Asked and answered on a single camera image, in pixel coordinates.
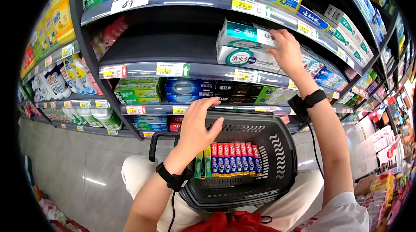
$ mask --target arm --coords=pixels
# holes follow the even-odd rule
[[[292,79],[302,98],[318,90],[312,76],[303,68],[299,42],[287,30],[271,30],[279,42],[279,51],[270,49],[280,67]],[[342,192],[353,192],[348,143],[331,104],[325,99],[307,109],[319,141],[324,167],[324,198],[322,208]]]
[[[224,118],[219,118],[210,131],[205,128],[207,109],[219,105],[218,97],[193,101],[182,121],[180,141],[164,161],[170,174],[181,175],[195,156],[210,146],[221,131]],[[124,232],[156,231],[156,225],[163,214],[172,189],[167,187],[158,173],[154,173],[134,198]]]

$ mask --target white shirt sleeve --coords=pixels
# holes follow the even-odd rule
[[[368,212],[358,205],[354,193],[348,191],[335,196],[325,206],[309,228],[309,232],[370,231]]]

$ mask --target red toothpaste box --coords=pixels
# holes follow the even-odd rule
[[[247,148],[245,146],[245,142],[240,142],[241,146],[241,159],[242,159],[242,174],[249,175],[250,170],[248,169],[248,159],[247,159]]]
[[[220,172],[218,170],[218,150],[217,143],[211,143],[211,166],[212,166],[212,177],[219,177]]]
[[[218,148],[218,173],[220,177],[226,176],[226,170],[224,166],[224,146],[222,142],[217,142]]]
[[[263,167],[261,167],[260,163],[260,154],[257,145],[253,145],[253,154],[254,154],[254,164],[256,169],[256,177],[263,175]]]
[[[242,175],[242,156],[241,156],[241,146],[239,142],[235,143],[236,146],[236,165],[237,171],[235,176]]]
[[[236,164],[236,146],[233,142],[229,143],[230,147],[230,165],[231,165],[231,176],[236,176],[237,174],[237,164]]]
[[[248,159],[248,170],[250,172],[250,177],[256,176],[256,166],[254,165],[254,155],[251,142],[246,142],[245,146],[247,147],[247,159]]]
[[[224,170],[226,171],[226,177],[231,177],[231,160],[230,160],[230,146],[224,143]]]

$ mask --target basket handle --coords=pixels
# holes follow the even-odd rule
[[[159,139],[159,136],[173,136],[175,138],[175,142],[174,142],[174,147],[178,144],[179,141],[179,136],[180,133],[179,132],[168,132],[168,131],[158,131],[155,132],[152,135],[152,139],[150,141],[150,148],[149,148],[149,160],[151,162],[155,162],[155,156],[156,156],[156,145],[157,145],[157,140]]]

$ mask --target black cable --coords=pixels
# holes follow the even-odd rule
[[[174,194],[172,195],[172,221],[171,221],[171,224],[169,225],[168,232],[171,231],[172,225],[174,224],[174,220],[175,220],[175,204],[174,204],[175,193],[176,192],[174,191]]]
[[[319,161],[318,161],[318,155],[316,154],[315,137],[313,136],[313,132],[312,132],[311,126],[309,125],[309,123],[307,123],[307,124],[308,124],[309,130],[311,131],[311,135],[312,135],[313,150],[315,152],[316,163],[318,164],[319,171],[321,172],[321,175],[323,177],[324,176],[324,173],[322,172],[321,166],[320,166]]]

